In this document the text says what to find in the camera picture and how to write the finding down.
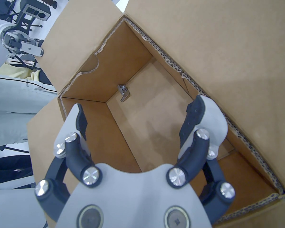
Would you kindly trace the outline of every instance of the cardboard box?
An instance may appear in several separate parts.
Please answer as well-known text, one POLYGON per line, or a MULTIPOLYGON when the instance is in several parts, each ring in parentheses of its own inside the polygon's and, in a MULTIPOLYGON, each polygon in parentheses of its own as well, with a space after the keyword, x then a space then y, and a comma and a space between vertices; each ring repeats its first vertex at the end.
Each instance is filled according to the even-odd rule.
MULTIPOLYGON (((186 107, 203 94, 228 121, 219 164, 236 198, 219 224, 285 199, 285 0, 130 0, 125 14, 70 0, 43 48, 59 97, 28 124, 36 182, 74 103, 93 161, 141 172, 176 162, 186 107)), ((71 193, 78 181, 65 183, 71 193)), ((200 194, 203 174, 191 185, 200 194)))

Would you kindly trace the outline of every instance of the metal machine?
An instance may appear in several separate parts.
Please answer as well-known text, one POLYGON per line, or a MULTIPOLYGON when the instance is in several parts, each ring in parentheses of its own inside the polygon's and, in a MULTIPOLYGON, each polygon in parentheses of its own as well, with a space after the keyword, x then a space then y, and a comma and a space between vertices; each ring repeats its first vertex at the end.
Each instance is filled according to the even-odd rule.
POLYGON ((198 95, 188 105, 177 163, 148 172, 94 164, 86 127, 82 106, 75 104, 55 140, 55 158, 35 188, 56 228, 211 227, 233 202, 235 190, 216 160, 227 122, 210 98, 198 95), (71 195, 63 183, 67 168, 79 181, 71 195), (201 169, 207 185, 198 197, 189 182, 201 169))
POLYGON ((33 39, 22 30, 14 29, 16 24, 0 20, 0 44, 9 50, 12 56, 16 54, 31 54, 41 57, 43 40, 33 39))

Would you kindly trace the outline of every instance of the metal screw cap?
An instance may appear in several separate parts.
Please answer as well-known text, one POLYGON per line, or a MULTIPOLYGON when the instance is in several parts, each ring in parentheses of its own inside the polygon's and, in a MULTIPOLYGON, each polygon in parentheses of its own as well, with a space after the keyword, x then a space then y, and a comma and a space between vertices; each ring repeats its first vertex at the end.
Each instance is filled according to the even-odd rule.
POLYGON ((70 143, 72 141, 75 141, 75 139, 77 138, 77 133, 76 132, 71 132, 70 134, 68 134, 65 138, 65 142, 66 143, 70 143))
POLYGON ((35 194, 40 197, 48 191, 48 181, 43 179, 35 187, 35 194))
POLYGON ((183 186, 186 182, 186 176, 180 168, 172 168, 169 171, 169 179, 175 186, 183 186))
POLYGON ((232 199, 236 194, 230 183, 222 183, 220 191, 221 194, 227 199, 232 199))
POLYGON ((91 166, 85 170, 82 180, 86 185, 92 185, 96 183, 98 178, 99 170, 96 167, 91 166))
POLYGON ((165 228, 189 228, 190 219, 186 211, 180 206, 170 207, 164 217, 165 228))
POLYGON ((54 147, 54 152, 56 155, 60 155, 61 153, 64 152, 65 148, 66 148, 66 146, 64 143, 58 143, 54 147))
POLYGON ((208 140, 210 138, 210 133, 204 128, 198 129, 196 131, 196 134, 199 138, 204 139, 204 140, 208 140))
POLYGON ((214 157, 215 156, 215 153, 214 153, 214 151, 208 151, 208 156, 210 156, 210 157, 214 157))

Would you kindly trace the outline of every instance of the circular metal disc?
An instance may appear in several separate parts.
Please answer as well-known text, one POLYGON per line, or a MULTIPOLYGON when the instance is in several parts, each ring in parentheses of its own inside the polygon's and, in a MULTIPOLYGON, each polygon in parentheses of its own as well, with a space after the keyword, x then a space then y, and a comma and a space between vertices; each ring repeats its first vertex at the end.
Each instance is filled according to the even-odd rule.
POLYGON ((232 199, 236 194, 233 186, 230 183, 222 183, 220 191, 221 194, 227 199, 232 199))
POLYGON ((68 134, 65 138, 65 142, 66 143, 70 143, 72 141, 75 141, 75 139, 77 138, 77 133, 76 132, 71 132, 70 134, 68 134))
POLYGON ((60 155, 64 152, 66 145, 64 143, 58 143, 54 147, 54 151, 56 155, 60 155))
POLYGON ((82 177, 83 182, 86 185, 92 185, 92 184, 96 183, 98 178, 99 178, 99 170, 94 166, 87 168, 84 172, 83 177, 82 177))
POLYGON ((196 131, 196 134, 199 138, 204 139, 204 140, 208 140, 210 138, 210 133, 204 128, 198 129, 196 131))
POLYGON ((48 191, 48 181, 41 180, 35 187, 35 194, 40 197, 48 191))
POLYGON ((175 186, 183 186, 186 182, 186 176, 180 168, 172 168, 169 171, 169 179, 175 186))
POLYGON ((96 205, 84 207, 77 217, 78 228, 101 228, 104 216, 101 209, 96 205))
POLYGON ((166 228, 189 228, 190 219, 186 211, 179 206, 170 207, 164 217, 166 228))

